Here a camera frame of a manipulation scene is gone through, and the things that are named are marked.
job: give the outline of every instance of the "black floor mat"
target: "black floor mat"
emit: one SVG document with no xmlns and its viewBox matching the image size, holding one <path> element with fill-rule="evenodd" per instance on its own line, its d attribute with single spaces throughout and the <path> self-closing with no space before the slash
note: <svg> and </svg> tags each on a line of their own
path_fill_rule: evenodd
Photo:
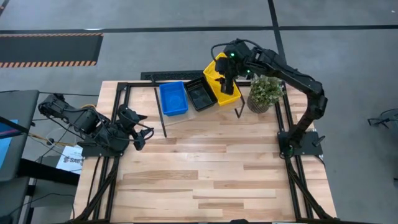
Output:
<svg viewBox="0 0 398 224">
<path fill-rule="evenodd" d="M 1 34 L 0 67 L 93 66 L 102 40 L 102 33 Z"/>
<path fill-rule="evenodd" d="M 173 72 L 141 72 L 141 80 L 194 80 L 203 76 L 202 70 Z"/>
</svg>

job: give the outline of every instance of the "green leaves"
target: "green leaves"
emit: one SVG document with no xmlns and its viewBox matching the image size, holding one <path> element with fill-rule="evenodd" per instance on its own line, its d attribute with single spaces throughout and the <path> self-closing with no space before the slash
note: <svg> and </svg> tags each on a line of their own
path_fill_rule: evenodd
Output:
<svg viewBox="0 0 398 224">
<path fill-rule="evenodd" d="M 262 75 L 252 81 L 249 97 L 260 105 L 271 106 L 284 94 L 278 78 Z"/>
</svg>

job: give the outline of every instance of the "black tray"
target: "black tray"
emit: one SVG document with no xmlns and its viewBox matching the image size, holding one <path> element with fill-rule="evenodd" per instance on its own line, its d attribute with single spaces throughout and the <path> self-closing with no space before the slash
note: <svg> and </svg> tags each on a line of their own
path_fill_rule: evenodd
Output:
<svg viewBox="0 0 398 224">
<path fill-rule="evenodd" d="M 189 81 L 184 86 L 195 110 L 203 111 L 217 103 L 217 97 L 205 77 Z"/>
</svg>

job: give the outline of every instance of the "white paper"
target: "white paper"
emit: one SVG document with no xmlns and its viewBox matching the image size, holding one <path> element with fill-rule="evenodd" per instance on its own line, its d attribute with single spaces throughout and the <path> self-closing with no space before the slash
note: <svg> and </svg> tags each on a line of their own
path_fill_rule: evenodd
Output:
<svg viewBox="0 0 398 224">
<path fill-rule="evenodd" d="M 66 171 L 80 174 L 81 168 L 83 167 L 83 157 L 81 151 L 83 149 L 80 146 L 65 146 L 60 160 L 57 164 L 57 169 L 63 169 Z"/>
</svg>

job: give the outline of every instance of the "potted plant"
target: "potted plant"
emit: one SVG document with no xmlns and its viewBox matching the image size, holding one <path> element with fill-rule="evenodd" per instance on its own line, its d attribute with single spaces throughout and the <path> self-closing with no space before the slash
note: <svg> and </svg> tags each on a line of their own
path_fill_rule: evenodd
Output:
<svg viewBox="0 0 398 224">
<path fill-rule="evenodd" d="M 257 77 L 251 82 L 248 107 L 254 113 L 265 113 L 283 95 L 284 92 L 278 78 L 264 75 Z"/>
</svg>

